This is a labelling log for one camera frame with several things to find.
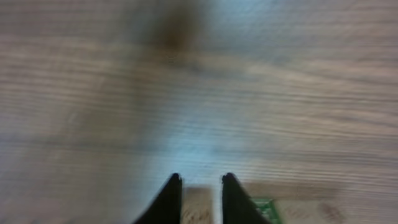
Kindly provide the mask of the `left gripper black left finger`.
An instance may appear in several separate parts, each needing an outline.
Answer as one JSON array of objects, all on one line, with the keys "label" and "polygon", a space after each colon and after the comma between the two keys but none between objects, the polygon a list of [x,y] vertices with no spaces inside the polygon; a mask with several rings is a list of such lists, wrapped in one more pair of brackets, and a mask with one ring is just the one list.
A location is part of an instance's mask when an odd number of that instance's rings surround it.
[{"label": "left gripper black left finger", "polygon": [[182,178],[173,173],[148,209],[133,224],[180,224]]}]

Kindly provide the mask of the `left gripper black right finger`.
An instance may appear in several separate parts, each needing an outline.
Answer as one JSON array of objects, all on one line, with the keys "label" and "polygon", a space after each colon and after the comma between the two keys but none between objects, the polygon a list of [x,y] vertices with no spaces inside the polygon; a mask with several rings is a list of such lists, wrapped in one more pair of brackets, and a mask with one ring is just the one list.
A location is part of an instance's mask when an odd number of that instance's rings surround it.
[{"label": "left gripper black right finger", "polygon": [[256,209],[233,173],[222,177],[223,224],[271,224]]}]

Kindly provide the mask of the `plain picture wooden block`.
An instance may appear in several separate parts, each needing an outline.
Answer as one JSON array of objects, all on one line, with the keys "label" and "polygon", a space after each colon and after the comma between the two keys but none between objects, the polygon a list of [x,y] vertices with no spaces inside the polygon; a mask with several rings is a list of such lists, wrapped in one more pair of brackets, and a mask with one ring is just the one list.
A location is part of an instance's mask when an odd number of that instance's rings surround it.
[{"label": "plain picture wooden block", "polygon": [[347,216],[329,200],[278,200],[275,208],[285,224],[344,224]]}]

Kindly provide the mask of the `yellow wooden block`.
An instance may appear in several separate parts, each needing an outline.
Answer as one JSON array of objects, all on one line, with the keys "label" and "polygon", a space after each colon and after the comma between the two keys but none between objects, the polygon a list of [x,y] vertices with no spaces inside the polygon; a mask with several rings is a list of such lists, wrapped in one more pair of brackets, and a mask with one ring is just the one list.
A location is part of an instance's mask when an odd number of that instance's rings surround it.
[{"label": "yellow wooden block", "polygon": [[188,186],[183,192],[181,224],[213,224],[213,194],[206,186]]}]

